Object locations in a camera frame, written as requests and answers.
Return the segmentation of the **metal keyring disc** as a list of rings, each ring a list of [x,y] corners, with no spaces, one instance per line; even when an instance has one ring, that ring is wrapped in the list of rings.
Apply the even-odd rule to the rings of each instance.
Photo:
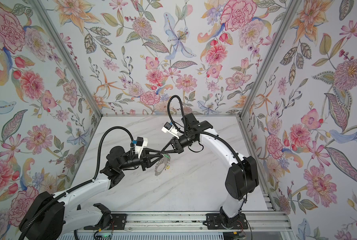
[[[167,170],[170,165],[170,159],[164,157],[155,165],[154,175],[159,176],[164,170]]]

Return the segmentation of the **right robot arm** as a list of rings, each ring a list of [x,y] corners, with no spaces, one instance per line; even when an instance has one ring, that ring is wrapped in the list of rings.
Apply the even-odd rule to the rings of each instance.
[[[224,225],[235,222],[247,202],[248,194],[259,186],[257,161],[252,156],[245,157],[235,151],[208,121],[199,122],[193,114],[185,115],[181,120],[183,130],[176,129],[173,121],[162,127],[161,130],[170,133],[173,138],[160,152],[180,154],[195,142],[209,148],[228,170],[224,184],[228,195],[220,208],[219,217]]]

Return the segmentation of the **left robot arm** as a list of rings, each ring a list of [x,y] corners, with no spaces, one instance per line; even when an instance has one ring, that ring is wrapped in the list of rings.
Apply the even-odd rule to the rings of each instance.
[[[85,227],[104,230],[117,221],[111,210],[102,203],[83,207],[82,203],[114,188],[124,178],[124,171],[147,169],[169,155],[149,148],[140,154],[126,152],[123,147],[112,148],[106,156],[105,167],[95,179],[54,194],[39,194],[19,224],[19,239],[56,240],[61,235]]]

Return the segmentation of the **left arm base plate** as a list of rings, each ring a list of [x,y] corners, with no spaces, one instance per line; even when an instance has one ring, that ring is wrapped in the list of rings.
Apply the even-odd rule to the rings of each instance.
[[[124,230],[126,224],[127,214],[110,214],[101,218],[98,224],[94,226],[84,227],[84,230]]]

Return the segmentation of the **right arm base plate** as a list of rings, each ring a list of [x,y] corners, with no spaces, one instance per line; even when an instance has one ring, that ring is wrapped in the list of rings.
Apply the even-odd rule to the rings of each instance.
[[[221,213],[206,214],[206,219],[203,225],[207,227],[208,230],[247,230],[249,229],[245,214],[237,214],[233,218],[228,218],[226,215]]]

